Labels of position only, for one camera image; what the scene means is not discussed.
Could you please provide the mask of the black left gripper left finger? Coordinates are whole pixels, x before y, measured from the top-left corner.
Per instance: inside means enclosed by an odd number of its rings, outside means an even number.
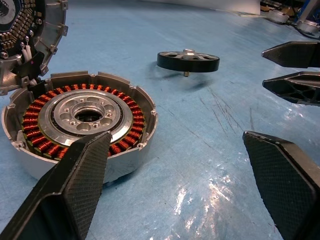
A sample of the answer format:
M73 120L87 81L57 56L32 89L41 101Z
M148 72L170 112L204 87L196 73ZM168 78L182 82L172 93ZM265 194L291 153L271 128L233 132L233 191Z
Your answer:
M112 135L73 142L26 197L0 240L85 240L102 193Z

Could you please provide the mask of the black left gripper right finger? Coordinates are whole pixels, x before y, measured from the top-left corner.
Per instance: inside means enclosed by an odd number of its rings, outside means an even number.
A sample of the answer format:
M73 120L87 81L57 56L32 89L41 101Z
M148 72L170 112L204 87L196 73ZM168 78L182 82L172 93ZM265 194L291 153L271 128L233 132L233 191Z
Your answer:
M283 240L320 240L320 166L295 143L245 131L255 182Z

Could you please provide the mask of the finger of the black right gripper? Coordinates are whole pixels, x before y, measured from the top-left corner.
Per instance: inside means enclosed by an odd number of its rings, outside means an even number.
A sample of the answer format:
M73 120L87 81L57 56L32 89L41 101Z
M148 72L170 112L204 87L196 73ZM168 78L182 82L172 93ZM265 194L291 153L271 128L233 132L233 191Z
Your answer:
M261 56L286 68L320 68L320 42L289 41L264 50Z
M264 80L262 86L290 103L320 107L320 72L300 71Z

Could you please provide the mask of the silver spoked motor cap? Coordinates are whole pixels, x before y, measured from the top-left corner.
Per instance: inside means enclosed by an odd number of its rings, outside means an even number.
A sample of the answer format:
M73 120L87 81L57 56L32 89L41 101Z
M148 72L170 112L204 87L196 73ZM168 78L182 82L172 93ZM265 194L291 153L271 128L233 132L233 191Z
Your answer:
M219 69L218 56L199 53L193 49L183 51L161 51L157 54L157 66L163 69L183 72L185 77L189 73L211 73Z

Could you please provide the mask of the motor stator with copper windings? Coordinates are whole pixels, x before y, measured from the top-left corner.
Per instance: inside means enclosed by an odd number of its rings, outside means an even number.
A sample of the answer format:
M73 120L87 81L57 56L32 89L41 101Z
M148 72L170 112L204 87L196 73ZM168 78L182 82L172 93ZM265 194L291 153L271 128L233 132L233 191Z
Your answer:
M40 179L72 143L109 131L104 182L135 171L144 161L158 124L152 98L116 75L55 73L16 90L1 114L3 130L24 169Z

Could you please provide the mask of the white board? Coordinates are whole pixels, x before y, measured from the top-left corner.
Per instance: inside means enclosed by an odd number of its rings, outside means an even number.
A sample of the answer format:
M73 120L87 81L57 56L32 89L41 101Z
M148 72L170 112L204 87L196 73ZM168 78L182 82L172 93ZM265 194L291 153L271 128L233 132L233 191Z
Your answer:
M261 0L147 0L166 4L192 6L231 12L260 15Z

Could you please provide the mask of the blue plastic table cover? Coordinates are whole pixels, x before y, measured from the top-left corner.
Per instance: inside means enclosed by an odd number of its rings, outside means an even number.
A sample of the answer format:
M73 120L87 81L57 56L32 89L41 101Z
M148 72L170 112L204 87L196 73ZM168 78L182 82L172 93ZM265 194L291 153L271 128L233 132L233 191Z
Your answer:
M110 73L159 116L136 171L104 186L87 240L283 240L260 197L244 131L297 144L320 165L320 107L262 86L295 73L262 52L304 37L262 17L140 0L68 0L50 73ZM220 58L214 72L157 66L159 52Z

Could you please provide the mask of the dark toothed rotor disc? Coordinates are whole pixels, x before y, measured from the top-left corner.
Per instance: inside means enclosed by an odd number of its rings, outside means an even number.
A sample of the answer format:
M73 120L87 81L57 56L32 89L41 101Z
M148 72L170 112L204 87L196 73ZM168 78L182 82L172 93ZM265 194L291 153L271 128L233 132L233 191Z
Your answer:
M35 85L68 33L68 0L0 0L0 96Z

